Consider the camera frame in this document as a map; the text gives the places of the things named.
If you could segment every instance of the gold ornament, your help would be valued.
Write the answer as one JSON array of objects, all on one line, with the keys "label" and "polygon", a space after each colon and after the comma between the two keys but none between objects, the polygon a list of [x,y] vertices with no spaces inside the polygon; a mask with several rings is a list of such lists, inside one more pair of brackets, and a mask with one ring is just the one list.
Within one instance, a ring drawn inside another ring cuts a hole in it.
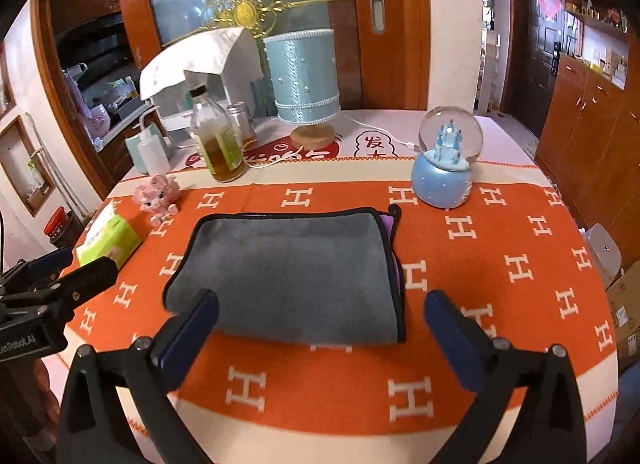
[{"label": "gold ornament", "polygon": [[304,0],[291,2],[280,0],[210,0],[207,2],[207,7],[213,10],[214,15],[208,24],[196,28],[196,30],[172,40],[164,46],[168,47],[185,37],[200,32],[228,27],[244,27],[251,31],[254,38],[262,39],[267,37],[276,26],[278,12],[329,1],[354,0]]}]

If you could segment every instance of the glass globe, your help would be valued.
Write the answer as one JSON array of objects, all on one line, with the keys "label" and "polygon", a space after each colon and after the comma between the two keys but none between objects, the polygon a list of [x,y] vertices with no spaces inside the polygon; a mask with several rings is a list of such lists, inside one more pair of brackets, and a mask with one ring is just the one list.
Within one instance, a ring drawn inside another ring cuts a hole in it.
[{"label": "glass globe", "polygon": [[482,128],[471,113],[458,106],[438,106],[424,116],[418,132],[420,148],[423,151],[434,149],[440,128],[446,127],[452,120],[462,132],[460,155],[473,164],[480,157],[484,144]]}]

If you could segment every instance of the black bottle cap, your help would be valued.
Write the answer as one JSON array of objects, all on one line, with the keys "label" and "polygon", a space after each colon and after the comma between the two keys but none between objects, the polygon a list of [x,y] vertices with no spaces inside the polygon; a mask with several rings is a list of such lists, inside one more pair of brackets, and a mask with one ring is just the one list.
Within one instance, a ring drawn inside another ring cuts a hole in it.
[{"label": "black bottle cap", "polygon": [[199,95],[207,93],[207,87],[204,84],[201,84],[200,86],[189,90],[189,93],[191,94],[191,97],[198,97]]}]

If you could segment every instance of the green label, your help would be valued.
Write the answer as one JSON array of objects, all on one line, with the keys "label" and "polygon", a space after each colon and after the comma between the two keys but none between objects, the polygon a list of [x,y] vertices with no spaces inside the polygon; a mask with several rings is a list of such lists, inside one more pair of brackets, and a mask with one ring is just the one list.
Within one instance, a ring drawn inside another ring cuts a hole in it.
[{"label": "green label", "polygon": [[226,165],[229,166],[229,171],[235,170],[242,164],[242,150],[236,141],[233,129],[230,126],[226,127],[220,135],[216,135],[216,139],[218,139],[218,144],[220,144]]},{"label": "green label", "polygon": [[211,163],[211,160],[209,159],[209,155],[207,154],[207,150],[204,149],[204,144],[202,144],[202,140],[200,139],[200,137],[198,137],[194,133],[191,134],[191,137],[196,142],[196,148],[198,149],[198,153],[200,154],[200,157],[202,158],[202,160],[204,160],[204,163],[207,165],[207,168],[209,168],[209,171],[211,171],[211,173],[215,175],[216,174],[216,170],[213,168],[213,164]]}]

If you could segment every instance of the pink plush toy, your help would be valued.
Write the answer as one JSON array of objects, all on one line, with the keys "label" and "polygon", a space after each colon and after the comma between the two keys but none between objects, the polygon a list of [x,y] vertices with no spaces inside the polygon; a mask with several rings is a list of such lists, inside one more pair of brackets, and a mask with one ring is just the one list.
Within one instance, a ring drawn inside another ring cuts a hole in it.
[{"label": "pink plush toy", "polygon": [[133,201],[140,204],[141,211],[150,211],[151,225],[158,227],[169,216],[178,213],[174,202],[180,197],[180,186],[173,177],[155,175],[146,185],[138,186],[133,193]]}]

